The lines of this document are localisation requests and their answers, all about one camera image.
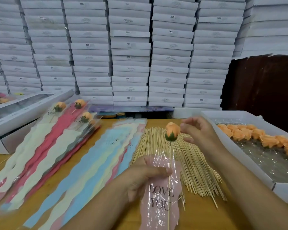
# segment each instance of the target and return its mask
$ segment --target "left hand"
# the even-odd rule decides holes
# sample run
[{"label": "left hand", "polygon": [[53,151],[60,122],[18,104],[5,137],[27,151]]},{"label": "left hand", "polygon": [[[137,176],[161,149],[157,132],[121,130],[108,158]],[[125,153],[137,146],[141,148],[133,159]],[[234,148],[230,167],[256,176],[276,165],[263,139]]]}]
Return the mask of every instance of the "left hand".
[{"label": "left hand", "polygon": [[126,185],[129,202],[142,196],[145,191],[145,183],[150,178],[167,178],[173,173],[171,168],[147,165],[147,158],[147,156],[138,158],[128,169],[119,175],[123,184]]}]

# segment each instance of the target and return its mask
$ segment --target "dark brown wall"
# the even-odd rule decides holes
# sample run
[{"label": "dark brown wall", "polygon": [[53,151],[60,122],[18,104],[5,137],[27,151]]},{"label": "dark brown wall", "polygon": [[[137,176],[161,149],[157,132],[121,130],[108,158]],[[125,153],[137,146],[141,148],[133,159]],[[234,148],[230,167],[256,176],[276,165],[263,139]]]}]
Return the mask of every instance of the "dark brown wall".
[{"label": "dark brown wall", "polygon": [[262,115],[288,132],[288,56],[233,60],[222,99],[223,110]]}]

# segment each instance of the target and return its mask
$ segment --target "table surface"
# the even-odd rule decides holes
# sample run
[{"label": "table surface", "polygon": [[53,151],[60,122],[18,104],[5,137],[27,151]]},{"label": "table surface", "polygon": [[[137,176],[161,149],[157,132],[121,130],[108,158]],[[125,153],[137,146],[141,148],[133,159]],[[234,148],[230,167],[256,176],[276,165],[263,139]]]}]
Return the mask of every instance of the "table surface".
[{"label": "table surface", "polygon": [[[0,230],[20,230],[22,224],[34,214],[43,200],[49,196],[58,186],[59,182],[68,176],[71,169],[80,161],[83,155],[95,144],[105,130],[112,126],[116,120],[103,120],[102,127],[88,140],[84,146],[55,173],[29,200],[27,200],[17,211],[2,215],[0,214]],[[146,127],[165,127],[169,122],[180,123],[180,120],[150,119]],[[4,167],[8,155],[0,155],[0,170]],[[251,229],[251,226],[238,207],[225,184],[221,185],[228,201],[223,201],[221,197],[216,198],[218,209],[215,207],[211,197],[200,197],[194,195],[183,188],[185,194],[185,211],[180,208],[180,219],[175,230],[234,230]],[[139,201],[132,204],[121,216],[113,229],[115,230],[135,230],[141,224],[141,214],[139,211]],[[49,210],[46,212],[38,224],[32,229],[38,229],[48,218]]]}]

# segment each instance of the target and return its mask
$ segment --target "hand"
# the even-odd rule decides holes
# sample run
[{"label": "hand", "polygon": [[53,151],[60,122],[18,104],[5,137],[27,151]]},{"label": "hand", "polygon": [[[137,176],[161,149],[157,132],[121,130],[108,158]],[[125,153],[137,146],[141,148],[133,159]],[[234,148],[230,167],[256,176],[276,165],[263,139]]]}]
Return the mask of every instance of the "hand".
[{"label": "hand", "polygon": [[119,176],[124,185],[126,185],[129,202],[143,196],[145,183],[150,178],[167,178],[173,173],[171,168],[148,166],[147,158],[147,156],[138,158]]},{"label": "hand", "polygon": [[181,132],[189,134],[192,138],[184,141],[197,145],[209,162],[214,164],[220,153],[229,153],[220,141],[211,124],[200,116],[182,120]]}]

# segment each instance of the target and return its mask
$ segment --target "bundle of bamboo sticks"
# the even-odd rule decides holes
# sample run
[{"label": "bundle of bamboo sticks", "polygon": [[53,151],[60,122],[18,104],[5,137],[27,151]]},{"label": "bundle of bamboo sticks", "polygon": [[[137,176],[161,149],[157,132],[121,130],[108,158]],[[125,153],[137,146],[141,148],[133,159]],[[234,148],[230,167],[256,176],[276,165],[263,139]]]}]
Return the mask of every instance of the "bundle of bamboo sticks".
[{"label": "bundle of bamboo sticks", "polygon": [[[165,129],[160,127],[146,128],[133,154],[131,164],[139,157],[149,154],[165,153],[169,156],[169,142],[165,140]],[[215,196],[221,195],[226,200],[220,186],[220,175],[213,170],[200,151],[200,149],[190,143],[186,143],[183,137],[190,137],[187,134],[179,134],[176,141],[172,142],[171,147],[174,151],[175,160],[181,162],[181,182],[186,185],[188,191],[199,194],[200,196],[211,196],[214,200]]]}]

